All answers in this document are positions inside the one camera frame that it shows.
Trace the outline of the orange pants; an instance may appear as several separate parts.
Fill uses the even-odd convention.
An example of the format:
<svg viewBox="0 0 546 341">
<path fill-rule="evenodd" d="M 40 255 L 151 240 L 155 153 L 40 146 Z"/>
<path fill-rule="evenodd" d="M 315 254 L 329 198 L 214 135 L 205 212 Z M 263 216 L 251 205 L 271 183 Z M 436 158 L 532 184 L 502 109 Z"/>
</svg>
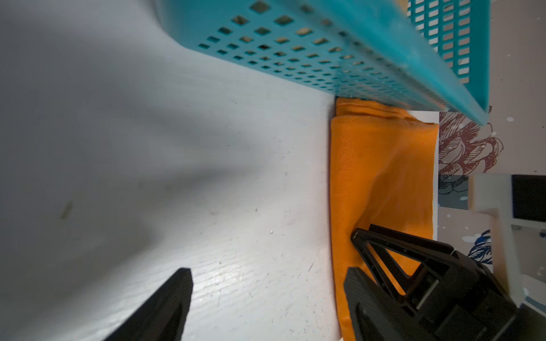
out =
<svg viewBox="0 0 546 341">
<path fill-rule="evenodd" d="M 437 123 L 361 99 L 338 98 L 331 121 L 330 216 L 336 307 L 341 335 L 355 340 L 344 291 L 349 268 L 370 275 L 351 242 L 375 224 L 432 239 Z"/>
</svg>

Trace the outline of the teal plastic basket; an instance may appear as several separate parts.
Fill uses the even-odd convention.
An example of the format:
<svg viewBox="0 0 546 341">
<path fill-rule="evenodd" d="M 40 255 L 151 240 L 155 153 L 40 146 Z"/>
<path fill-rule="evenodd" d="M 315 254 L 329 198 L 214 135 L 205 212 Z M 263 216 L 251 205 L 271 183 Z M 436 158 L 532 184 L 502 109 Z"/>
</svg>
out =
<svg viewBox="0 0 546 341">
<path fill-rule="evenodd" d="M 158 1 L 192 51 L 337 97 L 489 120 L 489 1 Z"/>
</svg>

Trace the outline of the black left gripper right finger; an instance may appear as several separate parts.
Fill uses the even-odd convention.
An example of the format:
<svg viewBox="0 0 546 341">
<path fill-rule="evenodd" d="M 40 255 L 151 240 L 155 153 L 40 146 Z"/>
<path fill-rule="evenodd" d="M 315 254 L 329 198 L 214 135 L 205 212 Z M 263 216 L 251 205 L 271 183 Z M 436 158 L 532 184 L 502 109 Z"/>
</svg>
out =
<svg viewBox="0 0 546 341">
<path fill-rule="evenodd" d="M 371 272 L 344 281 L 357 340 L 497 340 L 518 316 L 493 274 L 448 244 L 374 224 L 351 241 Z"/>
</svg>

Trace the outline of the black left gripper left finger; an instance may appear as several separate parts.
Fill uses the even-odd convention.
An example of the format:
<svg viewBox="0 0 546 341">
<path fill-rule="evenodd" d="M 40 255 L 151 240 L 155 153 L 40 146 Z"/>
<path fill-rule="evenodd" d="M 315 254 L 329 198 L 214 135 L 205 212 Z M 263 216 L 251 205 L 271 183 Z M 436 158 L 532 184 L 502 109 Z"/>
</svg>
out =
<svg viewBox="0 0 546 341">
<path fill-rule="evenodd" d="M 180 340 L 191 306 L 193 279 L 180 268 L 107 340 Z"/>
</svg>

